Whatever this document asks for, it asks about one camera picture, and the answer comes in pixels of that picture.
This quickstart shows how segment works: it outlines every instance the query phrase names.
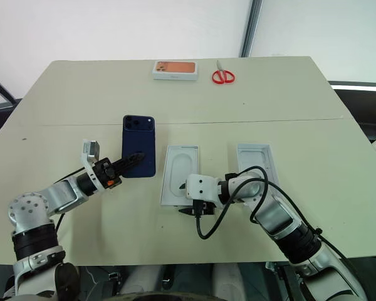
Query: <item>orange phone box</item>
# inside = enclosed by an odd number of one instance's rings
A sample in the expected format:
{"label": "orange phone box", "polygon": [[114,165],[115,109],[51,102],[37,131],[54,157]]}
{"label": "orange phone box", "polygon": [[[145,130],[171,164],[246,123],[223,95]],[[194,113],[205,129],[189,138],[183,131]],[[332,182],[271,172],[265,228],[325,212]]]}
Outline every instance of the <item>orange phone box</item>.
{"label": "orange phone box", "polygon": [[197,80],[198,66],[194,61],[156,61],[152,74],[155,80]]}

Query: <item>scissors blade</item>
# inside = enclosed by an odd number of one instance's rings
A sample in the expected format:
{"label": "scissors blade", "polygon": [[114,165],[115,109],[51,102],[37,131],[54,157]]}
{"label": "scissors blade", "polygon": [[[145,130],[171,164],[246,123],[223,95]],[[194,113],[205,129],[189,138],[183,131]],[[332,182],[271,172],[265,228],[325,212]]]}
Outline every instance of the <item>scissors blade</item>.
{"label": "scissors blade", "polygon": [[223,67],[221,66],[221,64],[220,64],[220,62],[219,62],[219,60],[217,60],[217,69],[218,70],[223,70]]}

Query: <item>red scissors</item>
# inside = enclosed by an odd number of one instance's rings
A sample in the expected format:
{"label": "red scissors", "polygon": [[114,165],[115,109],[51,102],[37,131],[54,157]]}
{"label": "red scissors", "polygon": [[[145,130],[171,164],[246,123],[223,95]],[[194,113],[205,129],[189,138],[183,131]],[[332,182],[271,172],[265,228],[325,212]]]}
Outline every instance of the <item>red scissors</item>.
{"label": "red scissors", "polygon": [[217,70],[212,75],[212,81],[218,85],[222,85],[223,83],[232,83],[235,80],[236,80],[235,75],[228,70],[224,70],[220,62],[217,61]]}

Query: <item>blue smartphone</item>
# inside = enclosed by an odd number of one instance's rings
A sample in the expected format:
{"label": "blue smartphone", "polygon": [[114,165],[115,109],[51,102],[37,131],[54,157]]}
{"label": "blue smartphone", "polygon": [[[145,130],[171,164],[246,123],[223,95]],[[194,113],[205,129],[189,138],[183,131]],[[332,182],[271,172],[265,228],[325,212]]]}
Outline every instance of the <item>blue smartphone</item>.
{"label": "blue smartphone", "polygon": [[122,157],[136,152],[143,152],[144,159],[122,176],[153,177],[156,173],[155,119],[151,116],[126,115],[123,118]]}

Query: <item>scissors handle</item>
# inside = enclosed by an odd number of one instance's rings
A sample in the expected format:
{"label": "scissors handle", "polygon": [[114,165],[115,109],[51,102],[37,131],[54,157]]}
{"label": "scissors handle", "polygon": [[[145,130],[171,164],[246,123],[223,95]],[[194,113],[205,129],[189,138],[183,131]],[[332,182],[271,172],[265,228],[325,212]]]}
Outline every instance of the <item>scissors handle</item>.
{"label": "scissors handle", "polygon": [[235,81],[235,79],[235,75],[228,70],[216,70],[212,75],[212,81],[218,85],[223,83],[232,83]]}

